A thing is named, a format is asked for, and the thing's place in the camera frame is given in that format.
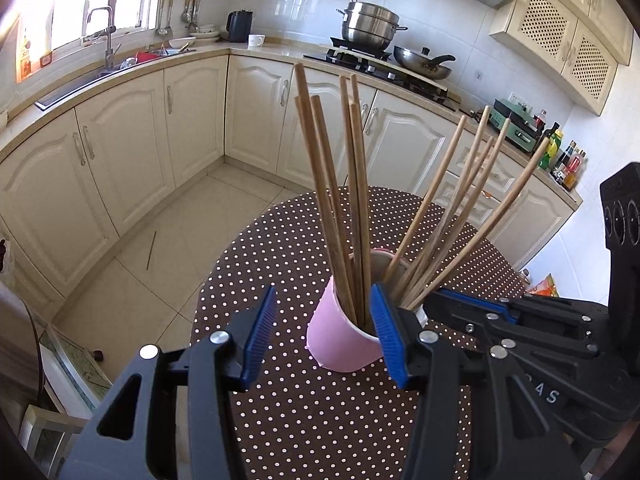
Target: frying pan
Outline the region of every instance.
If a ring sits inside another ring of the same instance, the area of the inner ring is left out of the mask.
[[[446,56],[438,56],[433,59],[429,59],[427,57],[428,54],[429,49],[426,47],[422,49],[421,54],[402,46],[394,47],[394,58],[396,58],[396,61],[400,66],[405,69],[411,70],[412,72],[433,80],[440,80],[448,77],[451,73],[451,69],[446,66],[442,66],[441,63],[444,63],[445,61],[455,61],[456,58],[447,54]]]

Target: faucet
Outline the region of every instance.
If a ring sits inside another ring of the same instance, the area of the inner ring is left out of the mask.
[[[106,6],[106,7],[95,7],[95,9],[92,9],[88,16],[86,17],[86,22],[87,23],[91,23],[91,15],[96,11],[96,10],[106,10],[109,13],[109,21],[107,24],[107,28],[105,28],[104,30],[102,30],[100,32],[100,36],[106,36],[107,37],[107,50],[104,53],[104,67],[107,70],[113,70],[113,57],[114,57],[114,51],[111,47],[111,35],[115,32],[116,27],[113,23],[113,9],[111,9],[110,6]]]

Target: red object in sink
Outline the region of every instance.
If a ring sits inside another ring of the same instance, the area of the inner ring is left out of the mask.
[[[152,54],[150,52],[138,52],[136,54],[136,63],[144,63],[145,61],[153,61],[154,59],[159,59],[162,56],[158,56],[158,54]]]

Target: gas stove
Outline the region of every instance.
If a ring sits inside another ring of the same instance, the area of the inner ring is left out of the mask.
[[[454,112],[460,109],[460,98],[452,94],[446,86],[389,62],[390,52],[368,49],[359,44],[337,38],[331,38],[331,40],[333,47],[329,47],[324,56],[308,55],[303,57],[331,63],[387,81],[430,101],[434,101]]]

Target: table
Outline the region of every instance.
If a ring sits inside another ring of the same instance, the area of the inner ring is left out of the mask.
[[[348,213],[348,193],[341,188]],[[374,248],[400,245],[421,199],[371,187]],[[443,209],[432,204],[418,229],[411,260],[434,230]],[[476,230],[466,224],[447,262]],[[262,373],[254,388],[231,399],[249,479],[397,479],[408,449],[417,407],[415,392],[396,388],[382,359],[352,374],[325,370],[305,349],[306,326],[330,276],[314,193],[274,206],[238,235],[200,291],[191,343],[251,306],[273,283],[279,314]],[[517,273],[484,241],[446,287],[487,300],[520,297]],[[457,346],[474,339],[430,322]],[[460,444],[455,479],[468,472],[471,434],[469,391],[460,390]]]

